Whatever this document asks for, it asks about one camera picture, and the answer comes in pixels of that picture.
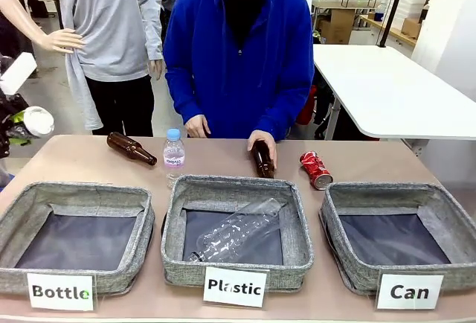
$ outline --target fabric bin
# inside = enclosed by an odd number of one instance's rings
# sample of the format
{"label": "fabric bin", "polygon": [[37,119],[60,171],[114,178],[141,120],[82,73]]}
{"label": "fabric bin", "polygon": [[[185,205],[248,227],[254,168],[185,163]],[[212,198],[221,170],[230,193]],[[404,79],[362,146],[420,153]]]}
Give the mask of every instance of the fabric bin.
{"label": "fabric bin", "polygon": [[381,274],[438,272],[442,291],[476,287],[476,225],[444,188],[335,183],[321,223],[346,286],[375,295]]}
{"label": "fabric bin", "polygon": [[[276,248],[279,243],[281,257],[273,255],[273,249],[262,251],[251,261],[243,263],[191,262],[187,260],[188,246],[196,243],[205,227],[219,223],[224,217],[245,207],[250,202],[266,201],[270,197],[286,202],[281,210],[280,234],[266,247]],[[202,230],[192,232],[191,219],[202,217]],[[205,269],[214,266],[223,269],[268,271],[266,290],[294,292],[300,289],[304,275],[314,261],[309,230],[304,216],[300,195],[294,184],[283,180],[239,178],[224,176],[182,176],[175,184],[164,224],[161,244],[166,282],[179,286],[201,287],[205,282]]]}
{"label": "fabric bin", "polygon": [[27,273],[92,275],[98,295],[126,292],[152,236],[150,200],[140,188],[28,185],[0,218],[0,292],[28,294]]}

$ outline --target blue hoodie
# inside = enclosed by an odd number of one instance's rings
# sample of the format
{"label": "blue hoodie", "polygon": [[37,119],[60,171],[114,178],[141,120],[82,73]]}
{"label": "blue hoodie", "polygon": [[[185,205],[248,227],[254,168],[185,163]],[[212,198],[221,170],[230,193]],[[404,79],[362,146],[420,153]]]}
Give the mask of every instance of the blue hoodie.
{"label": "blue hoodie", "polygon": [[312,24],[306,0],[265,0],[239,48],[223,0],[177,0],[164,46],[167,82],[184,123],[207,118],[212,138],[255,129],[284,139],[309,95]]}

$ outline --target white wall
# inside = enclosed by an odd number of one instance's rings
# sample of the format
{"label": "white wall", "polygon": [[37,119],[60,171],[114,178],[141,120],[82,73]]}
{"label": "white wall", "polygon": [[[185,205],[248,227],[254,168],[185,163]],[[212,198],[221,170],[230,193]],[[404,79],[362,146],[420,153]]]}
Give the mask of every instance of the white wall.
{"label": "white wall", "polygon": [[[472,100],[476,100],[475,2],[433,0],[413,56],[421,66]],[[448,113],[455,123],[464,115]],[[421,158],[445,185],[476,184],[476,141],[430,141]]]}

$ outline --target hand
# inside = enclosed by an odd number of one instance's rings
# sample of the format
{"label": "hand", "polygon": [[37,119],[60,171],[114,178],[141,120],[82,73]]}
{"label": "hand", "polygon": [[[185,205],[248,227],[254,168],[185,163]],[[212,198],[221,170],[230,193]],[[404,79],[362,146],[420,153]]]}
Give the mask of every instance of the hand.
{"label": "hand", "polygon": [[274,169],[277,169],[277,151],[276,151],[276,142],[274,141],[271,133],[265,131],[259,131],[256,129],[250,135],[248,139],[248,151],[253,148],[253,144],[256,141],[264,141],[269,148],[269,157],[273,161]]}
{"label": "hand", "polygon": [[185,124],[185,129],[187,133],[192,138],[207,138],[207,134],[211,135],[211,131],[208,128],[208,122],[204,115],[197,115],[192,117]]}
{"label": "hand", "polygon": [[155,79],[158,80],[162,76],[162,60],[151,60],[150,65],[150,76],[155,74]]}
{"label": "hand", "polygon": [[75,34],[72,29],[59,29],[48,35],[45,34],[39,42],[39,46],[49,51],[73,54],[70,48],[81,49],[85,45],[82,38],[81,35]]}

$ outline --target mannequin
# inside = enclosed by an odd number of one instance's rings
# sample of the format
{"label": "mannequin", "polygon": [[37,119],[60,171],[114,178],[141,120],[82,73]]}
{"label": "mannequin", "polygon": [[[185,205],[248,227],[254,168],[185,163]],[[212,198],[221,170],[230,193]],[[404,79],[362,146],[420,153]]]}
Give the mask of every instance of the mannequin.
{"label": "mannequin", "polygon": [[[105,135],[109,130],[123,132],[124,127],[127,135],[152,135],[147,66],[157,79],[161,76],[161,0],[60,1],[65,29],[50,34],[18,0],[0,0],[0,11],[40,47],[66,54],[68,81],[86,129]],[[144,96],[152,97],[146,99],[147,113],[141,104]]]}

